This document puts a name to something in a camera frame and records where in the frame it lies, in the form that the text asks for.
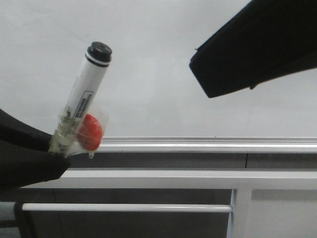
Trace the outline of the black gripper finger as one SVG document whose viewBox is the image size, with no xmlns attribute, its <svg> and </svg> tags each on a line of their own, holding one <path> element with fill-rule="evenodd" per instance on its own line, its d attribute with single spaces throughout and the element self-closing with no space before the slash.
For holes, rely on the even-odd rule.
<svg viewBox="0 0 317 238">
<path fill-rule="evenodd" d="M 68 168 L 68 158 L 0 142 L 1 193 L 58 179 Z"/>
<path fill-rule="evenodd" d="M 0 110 L 0 139 L 8 143 L 47 152 L 51 134 L 27 125 Z"/>
<path fill-rule="evenodd" d="M 209 98 L 317 66 L 317 3 L 253 0 L 206 40 L 189 67 Z"/>
</svg>

